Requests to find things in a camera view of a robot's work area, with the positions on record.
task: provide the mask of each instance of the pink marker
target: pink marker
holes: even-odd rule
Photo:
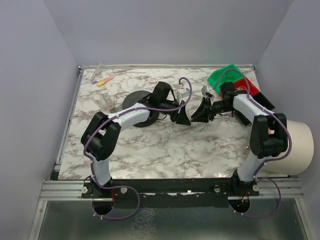
[[[115,78],[114,76],[108,76],[108,77],[102,79],[101,81],[99,81],[97,83],[97,85],[98,85],[98,87],[101,87],[102,85],[106,84],[107,82],[111,81],[114,78]]]

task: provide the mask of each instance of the marble surface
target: marble surface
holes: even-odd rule
[[[186,77],[193,88],[192,98],[186,106],[190,118],[201,103],[201,88],[209,85],[207,78],[216,69],[219,68],[106,69],[95,79],[111,75],[115,78],[102,87],[90,82],[94,69],[85,70],[58,179],[78,180],[90,175],[90,162],[83,155],[80,138],[96,112],[108,114],[103,93],[109,94],[120,111],[129,93],[137,90],[152,92],[159,81],[167,82],[175,89],[178,79]],[[129,70],[145,73],[127,73]],[[251,67],[240,70],[259,87]],[[214,97],[215,101],[219,99],[218,95]],[[229,177],[246,158],[249,128],[227,115],[217,115],[212,122],[197,122],[191,126],[175,124],[167,117],[146,128],[130,127],[120,134],[109,157],[111,176],[114,179]]]

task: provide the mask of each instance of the white cylinder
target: white cylinder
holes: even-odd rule
[[[292,149],[285,159],[268,162],[263,170],[279,174],[297,175],[310,165],[314,155],[314,140],[310,128],[302,122],[287,121]]]

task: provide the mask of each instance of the white wall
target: white wall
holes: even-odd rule
[[[308,124],[314,138],[309,168],[299,177],[320,239],[320,1],[295,0],[257,65],[263,92],[288,119]]]
[[[79,65],[256,64],[292,0],[45,0]]]
[[[25,240],[79,69],[42,0],[0,1],[0,33],[0,239]]]

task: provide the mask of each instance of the black disc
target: black disc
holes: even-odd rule
[[[139,100],[143,99],[147,95],[151,94],[149,91],[134,91],[130,93],[128,96],[125,97],[123,103],[122,103],[122,110],[128,109],[135,105]],[[150,115],[148,119],[144,122],[139,122],[135,124],[134,126],[137,128],[145,128],[152,124],[154,124],[159,117],[158,111],[150,111]]]
[[[245,213],[250,208],[250,200],[245,199],[243,202],[241,199],[229,200],[229,204],[236,210],[238,213]]]

